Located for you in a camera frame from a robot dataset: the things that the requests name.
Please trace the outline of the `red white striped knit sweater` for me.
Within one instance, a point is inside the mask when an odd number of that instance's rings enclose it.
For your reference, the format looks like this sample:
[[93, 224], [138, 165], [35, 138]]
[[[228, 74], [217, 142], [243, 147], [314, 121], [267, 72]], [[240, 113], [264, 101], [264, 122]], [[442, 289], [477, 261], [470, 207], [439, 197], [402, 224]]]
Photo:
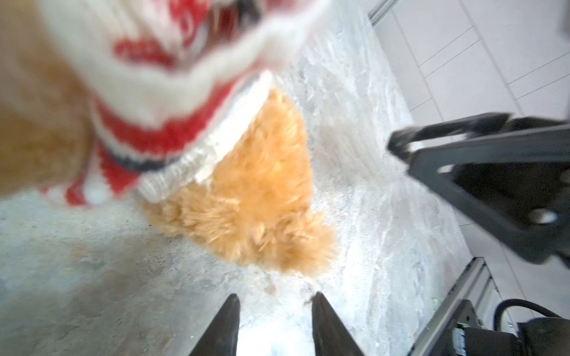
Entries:
[[67, 206], [138, 190], [153, 203], [206, 182], [310, 38], [327, 1], [42, 1], [57, 50], [88, 92], [94, 146]]

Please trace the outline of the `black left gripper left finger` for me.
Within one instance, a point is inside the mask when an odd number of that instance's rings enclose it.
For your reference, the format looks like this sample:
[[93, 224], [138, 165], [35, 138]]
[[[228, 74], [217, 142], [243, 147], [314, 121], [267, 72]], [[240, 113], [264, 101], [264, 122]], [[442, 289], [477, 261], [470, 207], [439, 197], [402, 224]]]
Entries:
[[240, 299], [228, 296], [189, 356], [236, 356], [240, 328]]

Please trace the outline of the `tan plush teddy bear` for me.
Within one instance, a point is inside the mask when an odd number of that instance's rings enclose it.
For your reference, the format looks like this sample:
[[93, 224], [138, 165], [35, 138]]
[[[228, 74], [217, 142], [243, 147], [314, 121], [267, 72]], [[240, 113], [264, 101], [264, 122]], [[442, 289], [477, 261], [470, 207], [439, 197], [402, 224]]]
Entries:
[[[50, 37], [41, 2], [1, 3], [3, 197], [74, 178], [94, 146], [87, 88]], [[233, 263], [311, 275], [335, 255], [332, 228], [311, 209], [302, 115], [274, 82], [208, 181], [189, 182], [156, 203], [138, 190], [121, 197], [129, 194], [140, 197], [163, 234], [188, 237]]]

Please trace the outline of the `aluminium corner post right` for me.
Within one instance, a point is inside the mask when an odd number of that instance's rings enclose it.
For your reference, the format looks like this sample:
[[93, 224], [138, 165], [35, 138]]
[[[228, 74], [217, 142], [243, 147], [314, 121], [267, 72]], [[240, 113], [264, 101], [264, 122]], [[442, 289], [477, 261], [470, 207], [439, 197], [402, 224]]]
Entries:
[[372, 26], [377, 26], [387, 14], [397, 5], [399, 0], [378, 0], [374, 3], [372, 9], [368, 12]]

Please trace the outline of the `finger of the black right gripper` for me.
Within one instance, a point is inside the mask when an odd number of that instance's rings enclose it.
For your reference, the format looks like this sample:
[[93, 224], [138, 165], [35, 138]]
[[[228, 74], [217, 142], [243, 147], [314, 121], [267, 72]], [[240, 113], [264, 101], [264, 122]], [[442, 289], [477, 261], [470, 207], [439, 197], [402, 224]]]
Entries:
[[414, 155], [410, 149], [413, 142], [461, 134], [466, 134], [469, 138], [494, 134], [502, 129], [510, 117], [509, 113], [491, 112], [444, 123], [406, 127], [391, 134], [387, 149], [393, 156], [408, 163]]
[[408, 173], [522, 259], [569, 257], [569, 126], [418, 150]]

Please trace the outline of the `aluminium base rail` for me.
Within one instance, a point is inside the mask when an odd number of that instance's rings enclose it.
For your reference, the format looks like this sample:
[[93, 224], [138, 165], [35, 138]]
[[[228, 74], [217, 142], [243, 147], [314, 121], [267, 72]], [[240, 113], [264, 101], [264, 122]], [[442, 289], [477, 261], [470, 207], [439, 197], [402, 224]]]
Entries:
[[446, 298], [412, 345], [409, 355], [521, 355], [512, 319], [494, 314], [503, 301], [484, 258], [465, 267]]

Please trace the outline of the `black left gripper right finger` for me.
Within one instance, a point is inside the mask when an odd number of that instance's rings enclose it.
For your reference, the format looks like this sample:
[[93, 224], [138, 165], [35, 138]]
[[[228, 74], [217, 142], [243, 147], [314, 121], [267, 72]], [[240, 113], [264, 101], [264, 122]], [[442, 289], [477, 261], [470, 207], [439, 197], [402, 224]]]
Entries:
[[364, 356], [323, 293], [312, 298], [313, 342], [316, 356]]

